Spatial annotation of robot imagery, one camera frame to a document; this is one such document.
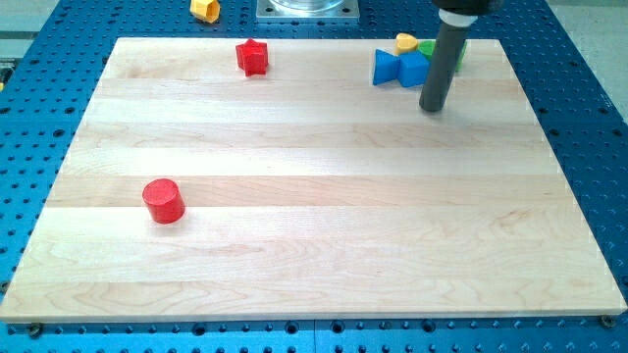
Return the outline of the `black robot arm end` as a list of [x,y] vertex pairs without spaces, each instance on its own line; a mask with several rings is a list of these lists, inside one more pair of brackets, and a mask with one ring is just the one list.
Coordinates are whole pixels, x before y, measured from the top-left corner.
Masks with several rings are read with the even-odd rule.
[[503,0],[433,0],[439,17],[447,25],[469,27],[480,16],[498,11]]

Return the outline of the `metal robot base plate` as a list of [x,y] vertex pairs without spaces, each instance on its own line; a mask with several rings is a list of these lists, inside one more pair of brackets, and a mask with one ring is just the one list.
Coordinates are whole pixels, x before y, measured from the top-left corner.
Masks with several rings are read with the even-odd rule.
[[358,0],[257,0],[256,18],[279,20],[358,20]]

